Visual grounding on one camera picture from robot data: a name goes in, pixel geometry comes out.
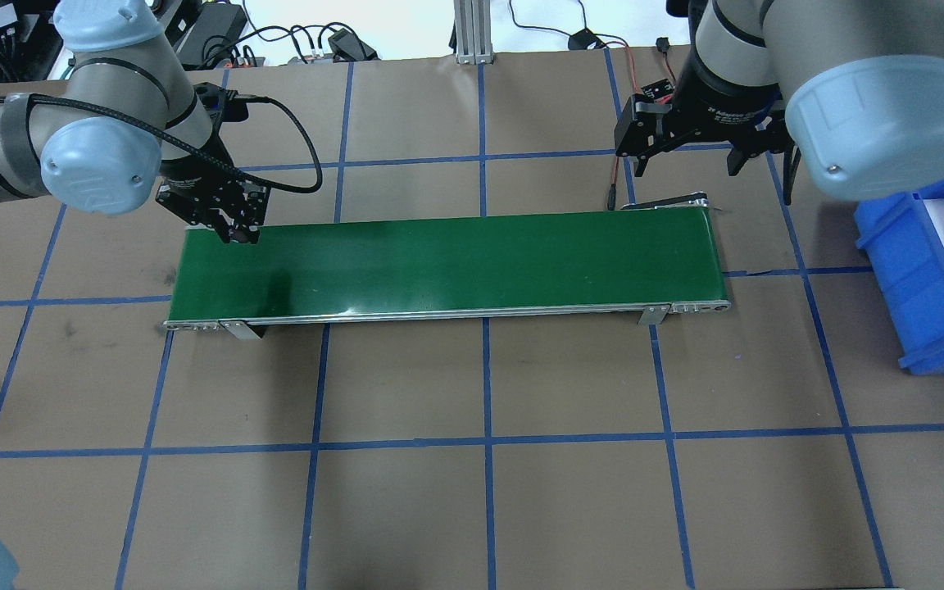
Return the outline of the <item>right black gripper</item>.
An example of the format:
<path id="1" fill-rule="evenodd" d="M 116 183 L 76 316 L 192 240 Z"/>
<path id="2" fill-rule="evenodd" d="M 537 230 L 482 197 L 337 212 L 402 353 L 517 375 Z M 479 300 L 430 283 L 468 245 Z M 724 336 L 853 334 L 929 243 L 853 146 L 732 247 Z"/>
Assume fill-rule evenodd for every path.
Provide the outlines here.
<path id="1" fill-rule="evenodd" d="M 690 143 L 731 144 L 726 169 L 734 178 L 764 151 L 779 153 L 792 142 L 775 87 L 723 93 L 697 78 L 640 87 L 624 104 L 614 139 L 616 156 L 637 158 L 634 178 L 659 153 Z"/>

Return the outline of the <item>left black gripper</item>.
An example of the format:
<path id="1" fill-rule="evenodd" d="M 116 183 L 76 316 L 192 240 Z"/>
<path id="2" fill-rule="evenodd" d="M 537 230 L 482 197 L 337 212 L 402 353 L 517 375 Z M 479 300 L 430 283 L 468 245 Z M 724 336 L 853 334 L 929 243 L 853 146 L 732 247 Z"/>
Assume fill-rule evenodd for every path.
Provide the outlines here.
<path id="1" fill-rule="evenodd" d="M 265 223 L 267 189 L 236 179 L 202 158 L 161 162 L 155 202 L 189 225 L 205 225 L 225 245 L 256 245 Z"/>

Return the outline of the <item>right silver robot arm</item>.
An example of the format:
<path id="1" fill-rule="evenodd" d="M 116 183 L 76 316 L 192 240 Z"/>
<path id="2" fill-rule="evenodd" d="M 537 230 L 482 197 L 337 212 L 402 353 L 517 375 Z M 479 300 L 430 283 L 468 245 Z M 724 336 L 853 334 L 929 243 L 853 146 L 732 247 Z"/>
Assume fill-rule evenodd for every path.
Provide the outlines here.
<path id="1" fill-rule="evenodd" d="M 728 143 L 730 175 L 786 153 L 828 197 L 874 199 L 944 179 L 944 1 L 669 1 L 688 20 L 667 101 L 634 94 L 615 155 Z"/>

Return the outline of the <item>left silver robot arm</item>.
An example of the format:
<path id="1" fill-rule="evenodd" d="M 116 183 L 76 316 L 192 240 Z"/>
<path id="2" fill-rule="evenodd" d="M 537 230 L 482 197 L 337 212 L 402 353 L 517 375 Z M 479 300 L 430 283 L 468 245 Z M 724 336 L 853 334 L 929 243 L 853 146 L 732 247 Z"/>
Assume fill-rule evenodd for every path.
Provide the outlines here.
<path id="1" fill-rule="evenodd" d="M 64 105 L 0 97 L 0 205 L 55 197 L 122 216 L 150 198 L 225 243 L 252 245 L 269 189 L 240 179 L 220 137 L 247 108 L 186 75 L 143 1 L 63 1 L 52 23 L 74 53 Z"/>

